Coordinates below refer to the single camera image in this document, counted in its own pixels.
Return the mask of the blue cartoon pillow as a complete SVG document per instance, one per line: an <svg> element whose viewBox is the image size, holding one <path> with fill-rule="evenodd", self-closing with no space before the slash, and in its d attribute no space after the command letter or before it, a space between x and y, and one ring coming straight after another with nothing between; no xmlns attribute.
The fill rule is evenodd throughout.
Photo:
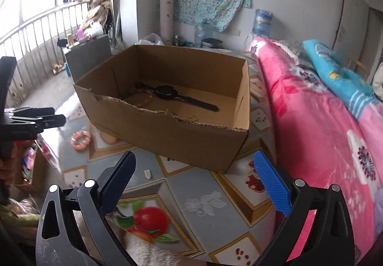
<svg viewBox="0 0 383 266"><path fill-rule="evenodd" d="M382 117L382 101L372 86L360 75L343 67L337 52L318 40L303 41L303 47L321 80L344 102L355 119L360 119L367 108Z"/></svg>

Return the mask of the brown cardboard box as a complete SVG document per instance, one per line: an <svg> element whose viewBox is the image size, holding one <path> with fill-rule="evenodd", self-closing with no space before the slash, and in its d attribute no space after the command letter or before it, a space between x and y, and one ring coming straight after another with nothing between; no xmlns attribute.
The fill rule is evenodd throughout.
<svg viewBox="0 0 383 266"><path fill-rule="evenodd" d="M136 89L173 86L218 112ZM226 171L250 127L246 60L190 47L133 45L84 75L75 91L91 123L141 149L195 167Z"/></svg>

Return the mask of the black purple smart watch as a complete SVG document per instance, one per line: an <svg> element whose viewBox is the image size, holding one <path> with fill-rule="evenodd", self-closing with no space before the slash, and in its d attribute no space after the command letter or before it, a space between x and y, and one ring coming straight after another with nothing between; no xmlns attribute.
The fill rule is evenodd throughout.
<svg viewBox="0 0 383 266"><path fill-rule="evenodd" d="M148 84L144 84L143 82L139 82L135 85L135 88L150 91L156 97L161 98L163 100L179 100L192 106L200 107L214 112L218 112L220 110L219 107L214 104L210 104L208 102L204 102L196 98L183 95L179 93L173 86L170 85L161 85L153 87Z"/></svg>

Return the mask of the metal balcony railing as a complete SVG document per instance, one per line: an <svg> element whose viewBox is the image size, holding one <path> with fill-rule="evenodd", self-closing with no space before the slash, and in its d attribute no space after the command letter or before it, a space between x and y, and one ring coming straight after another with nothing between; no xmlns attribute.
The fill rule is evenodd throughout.
<svg viewBox="0 0 383 266"><path fill-rule="evenodd" d="M6 94L6 107L20 105L64 64L57 42L76 34L87 18L88 1L72 2L32 17L1 38L1 56L17 66Z"/></svg>

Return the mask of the pink floral quilt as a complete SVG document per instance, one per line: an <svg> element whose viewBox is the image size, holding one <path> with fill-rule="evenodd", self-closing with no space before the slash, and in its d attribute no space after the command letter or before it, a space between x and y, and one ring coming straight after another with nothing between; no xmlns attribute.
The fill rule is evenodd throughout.
<svg viewBox="0 0 383 266"><path fill-rule="evenodd" d="M378 236L377 193L382 186L382 117L360 119L321 80L304 50L258 38L252 48L273 109L278 164L310 185L338 184L345 196L361 260Z"/></svg>

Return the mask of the blue water jug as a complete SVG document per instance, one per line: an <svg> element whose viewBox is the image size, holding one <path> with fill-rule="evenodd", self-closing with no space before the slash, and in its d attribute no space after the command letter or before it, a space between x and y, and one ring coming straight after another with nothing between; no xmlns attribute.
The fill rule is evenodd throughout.
<svg viewBox="0 0 383 266"><path fill-rule="evenodd" d="M267 10L257 9L254 15L252 34L254 36L270 36L273 13Z"/></svg>

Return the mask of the fruit pattern tablecloth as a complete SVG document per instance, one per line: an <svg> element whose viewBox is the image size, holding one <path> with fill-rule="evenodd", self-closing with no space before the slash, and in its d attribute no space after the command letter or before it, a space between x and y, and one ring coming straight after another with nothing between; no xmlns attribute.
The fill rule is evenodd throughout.
<svg viewBox="0 0 383 266"><path fill-rule="evenodd" d="M120 238L130 233L188 261L251 265L275 229L276 211L254 169L257 151L270 160L276 155L271 110L263 72L253 55L210 52L243 58L249 66L249 133L226 171L166 158L99 130L77 92L74 99L82 114L70 114L59 132L59 164L67 185L78 187L131 151L136 170L116 209L107 215ZM151 179L145 177L147 169Z"/></svg>

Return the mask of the small white object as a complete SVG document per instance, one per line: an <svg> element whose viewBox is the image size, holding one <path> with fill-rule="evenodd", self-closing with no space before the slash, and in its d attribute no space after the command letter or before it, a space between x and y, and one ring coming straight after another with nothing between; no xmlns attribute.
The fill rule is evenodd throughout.
<svg viewBox="0 0 383 266"><path fill-rule="evenodd" d="M147 179L151 179L152 178L152 173L151 173L151 171L149 169L145 170L144 173L145 173L145 177Z"/></svg>

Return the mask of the wooden chair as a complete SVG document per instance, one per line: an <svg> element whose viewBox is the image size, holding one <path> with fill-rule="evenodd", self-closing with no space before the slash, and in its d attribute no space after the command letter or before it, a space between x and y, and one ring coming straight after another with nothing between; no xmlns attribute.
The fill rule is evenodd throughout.
<svg viewBox="0 0 383 266"><path fill-rule="evenodd" d="M348 63L348 66L347 66L347 69L351 70L351 71L354 71L356 72L357 70L360 70L362 71L363 73L363 78L365 80L367 80L369 74L370 74L370 71L369 69L367 68L366 65L364 65L362 62L360 62L359 60L353 58L353 57L350 57L349 58L349 63Z"/></svg>

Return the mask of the brown paper bag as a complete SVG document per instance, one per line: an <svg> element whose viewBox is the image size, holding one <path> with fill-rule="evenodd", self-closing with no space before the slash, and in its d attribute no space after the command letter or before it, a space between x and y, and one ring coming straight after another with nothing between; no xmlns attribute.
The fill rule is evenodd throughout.
<svg viewBox="0 0 383 266"><path fill-rule="evenodd" d="M26 151L14 185L26 193L39 193L44 188L44 180L49 163L36 145Z"/></svg>

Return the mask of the clear plastic bottle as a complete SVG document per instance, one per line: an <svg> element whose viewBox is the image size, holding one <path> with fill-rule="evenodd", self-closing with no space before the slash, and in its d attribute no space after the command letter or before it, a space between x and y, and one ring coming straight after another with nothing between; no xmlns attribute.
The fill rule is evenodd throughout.
<svg viewBox="0 0 383 266"><path fill-rule="evenodd" d="M213 36L213 27L212 25L204 20L194 27L194 45L197 48L201 48L202 41L205 39L212 38Z"/></svg>

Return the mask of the white fluffy towel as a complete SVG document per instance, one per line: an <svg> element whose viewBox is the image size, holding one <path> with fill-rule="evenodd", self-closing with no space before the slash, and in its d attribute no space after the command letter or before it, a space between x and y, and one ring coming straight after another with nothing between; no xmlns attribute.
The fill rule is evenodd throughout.
<svg viewBox="0 0 383 266"><path fill-rule="evenodd" d="M125 234L125 249L138 265L188 265L188 260L130 233Z"/></svg>

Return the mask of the pink paper roll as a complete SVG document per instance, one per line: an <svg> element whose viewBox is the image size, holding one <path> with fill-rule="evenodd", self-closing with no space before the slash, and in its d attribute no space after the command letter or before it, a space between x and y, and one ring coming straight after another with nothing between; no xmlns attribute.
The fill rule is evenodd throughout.
<svg viewBox="0 0 383 266"><path fill-rule="evenodd" d="M160 36L165 45L173 43L174 0L160 0Z"/></svg>

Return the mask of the white plastic bag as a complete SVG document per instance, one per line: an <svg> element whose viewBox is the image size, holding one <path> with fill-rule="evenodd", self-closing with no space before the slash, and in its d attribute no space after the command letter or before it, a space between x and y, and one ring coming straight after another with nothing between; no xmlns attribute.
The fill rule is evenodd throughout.
<svg viewBox="0 0 383 266"><path fill-rule="evenodd" d="M145 36L143 39L139 40L138 44L139 45L164 45L162 38L155 33Z"/></svg>

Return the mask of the white water dispenser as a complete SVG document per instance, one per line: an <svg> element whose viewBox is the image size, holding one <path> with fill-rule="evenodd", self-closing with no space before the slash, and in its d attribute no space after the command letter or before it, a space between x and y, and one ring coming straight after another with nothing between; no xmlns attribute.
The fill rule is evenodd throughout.
<svg viewBox="0 0 383 266"><path fill-rule="evenodd" d="M256 45L257 39L261 38L261 35L250 33L244 40L244 49L246 52L251 52L252 48Z"/></svg>

